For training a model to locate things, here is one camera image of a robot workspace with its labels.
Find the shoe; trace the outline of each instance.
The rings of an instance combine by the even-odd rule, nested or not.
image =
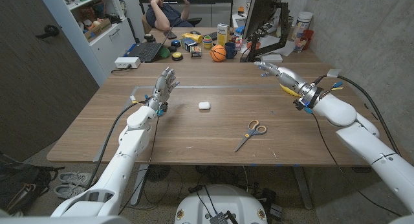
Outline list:
[[[24,214],[21,210],[16,211],[14,214],[11,215],[12,217],[23,217]]]
[[[63,184],[73,184],[80,186],[87,186],[89,179],[92,177],[91,173],[80,172],[62,172],[58,178]],[[92,185],[96,182],[96,176],[92,180]]]
[[[59,198],[63,199],[75,197],[84,191],[85,188],[78,185],[59,185],[54,188],[54,193],[58,195]]]

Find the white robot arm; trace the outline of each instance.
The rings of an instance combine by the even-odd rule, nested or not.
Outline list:
[[[153,94],[146,104],[127,119],[127,126],[119,136],[119,147],[98,182],[76,197],[64,201],[52,217],[117,216],[122,195],[138,155],[149,142],[149,123],[156,119],[173,88],[179,82],[174,70],[167,68],[158,78]]]
[[[309,107],[331,124],[342,127],[336,134],[343,144],[365,159],[414,214],[414,167],[379,139],[380,134],[370,121],[335,96],[323,95],[322,88],[309,85],[290,69],[265,62],[255,62],[255,65],[301,95],[295,101],[296,108]]]

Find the orange ball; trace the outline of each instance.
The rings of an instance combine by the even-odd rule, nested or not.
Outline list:
[[[226,49],[221,45],[216,45],[211,49],[210,56],[215,62],[222,62],[226,59]]]

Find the scissor blade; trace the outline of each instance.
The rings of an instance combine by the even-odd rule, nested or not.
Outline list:
[[[240,147],[246,142],[247,138],[243,137],[243,139],[241,140],[240,144],[235,148],[234,152],[236,152],[237,150],[240,149]]]

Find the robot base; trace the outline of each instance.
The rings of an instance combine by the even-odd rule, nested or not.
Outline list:
[[[230,211],[233,215],[235,214],[235,220],[238,223],[267,223],[265,209],[261,203],[243,189],[232,185],[206,185],[206,188],[212,201],[208,198],[204,187],[198,193],[212,216],[216,215],[212,206],[213,202],[217,213],[225,214]],[[210,224],[210,215],[200,199],[196,192],[183,199],[175,214],[174,223]]]

